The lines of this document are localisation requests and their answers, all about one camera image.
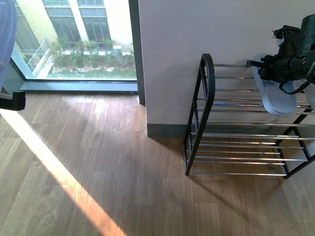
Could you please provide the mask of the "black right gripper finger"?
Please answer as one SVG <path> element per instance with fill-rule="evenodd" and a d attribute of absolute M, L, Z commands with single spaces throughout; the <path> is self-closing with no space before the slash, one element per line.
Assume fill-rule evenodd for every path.
<path fill-rule="evenodd" d="M 246 67 L 262 67 L 262 62 L 255 61 L 255 60 L 247 60 Z"/>

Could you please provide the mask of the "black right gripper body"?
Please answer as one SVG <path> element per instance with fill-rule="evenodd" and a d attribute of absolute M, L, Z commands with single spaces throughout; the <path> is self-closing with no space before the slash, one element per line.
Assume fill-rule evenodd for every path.
<path fill-rule="evenodd" d="M 305 79 L 307 73 L 302 65 L 304 55 L 297 53 L 301 30 L 284 25 L 280 29 L 273 30 L 273 33 L 274 38 L 279 40 L 279 51 L 274 56 L 262 58 L 268 67 L 258 70 L 261 79 L 277 83 Z"/>

